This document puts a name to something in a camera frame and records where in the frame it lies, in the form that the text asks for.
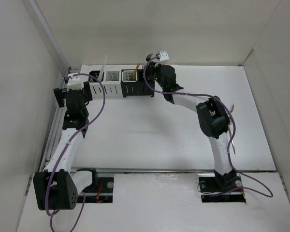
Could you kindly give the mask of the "white chopstick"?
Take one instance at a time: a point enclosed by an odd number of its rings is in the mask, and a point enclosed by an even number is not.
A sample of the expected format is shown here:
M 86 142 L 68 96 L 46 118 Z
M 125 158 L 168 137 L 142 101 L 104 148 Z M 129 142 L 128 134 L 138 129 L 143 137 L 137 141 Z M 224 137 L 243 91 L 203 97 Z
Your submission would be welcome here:
M 107 58 L 108 58 L 108 55 L 106 55 L 106 56 L 104 57 L 104 62 L 103 62 L 103 64 L 101 65 L 101 69 L 100 69 L 99 76 L 98 76 L 98 81 L 99 81 L 99 82 L 102 82 L 102 80 L 103 80 L 103 73 L 104 73 L 105 65 L 106 65 L 106 63 L 107 63 Z

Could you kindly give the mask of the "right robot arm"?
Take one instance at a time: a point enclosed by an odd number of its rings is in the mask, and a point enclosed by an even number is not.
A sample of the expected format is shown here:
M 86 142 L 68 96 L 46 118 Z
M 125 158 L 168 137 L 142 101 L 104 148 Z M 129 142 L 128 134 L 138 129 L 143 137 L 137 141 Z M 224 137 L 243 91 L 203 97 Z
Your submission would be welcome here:
M 214 157 L 215 187 L 226 190 L 236 178 L 228 141 L 232 119 L 230 111 L 217 96 L 185 92 L 176 82 L 175 68 L 165 64 L 168 60 L 169 56 L 165 51 L 149 54 L 143 71 L 144 81 L 152 91 L 162 94 L 167 102 L 183 106 L 197 114 L 200 129 L 208 138 Z

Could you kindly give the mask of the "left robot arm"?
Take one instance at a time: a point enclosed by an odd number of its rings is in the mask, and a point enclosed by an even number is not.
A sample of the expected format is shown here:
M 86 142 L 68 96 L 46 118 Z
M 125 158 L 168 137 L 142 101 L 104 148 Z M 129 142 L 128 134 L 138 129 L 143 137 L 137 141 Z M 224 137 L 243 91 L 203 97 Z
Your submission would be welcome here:
M 87 105 L 92 94 L 89 82 L 55 88 L 54 94 L 59 107 L 66 107 L 61 136 L 49 163 L 35 173 L 33 185 L 39 210 L 72 210 L 83 189 L 92 192 L 99 184 L 95 169 L 83 168 L 74 176 L 70 174 L 89 125 Z

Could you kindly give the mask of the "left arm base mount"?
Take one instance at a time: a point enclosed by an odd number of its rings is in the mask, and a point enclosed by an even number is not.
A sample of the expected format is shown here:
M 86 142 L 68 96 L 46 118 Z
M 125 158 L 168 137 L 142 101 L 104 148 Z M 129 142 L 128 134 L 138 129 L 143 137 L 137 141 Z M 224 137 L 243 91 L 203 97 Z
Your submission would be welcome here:
M 85 203 L 112 203 L 114 182 L 114 176 L 98 174 L 97 183 L 82 190 L 86 196 Z

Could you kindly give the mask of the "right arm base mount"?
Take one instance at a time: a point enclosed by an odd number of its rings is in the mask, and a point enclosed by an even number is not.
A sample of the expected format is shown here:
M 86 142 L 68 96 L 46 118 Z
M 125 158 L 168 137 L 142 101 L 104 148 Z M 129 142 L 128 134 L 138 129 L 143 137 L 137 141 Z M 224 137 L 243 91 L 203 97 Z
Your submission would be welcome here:
M 214 176 L 199 175 L 198 191 L 202 203 L 246 203 L 241 177 L 237 176 L 225 186 L 219 186 Z

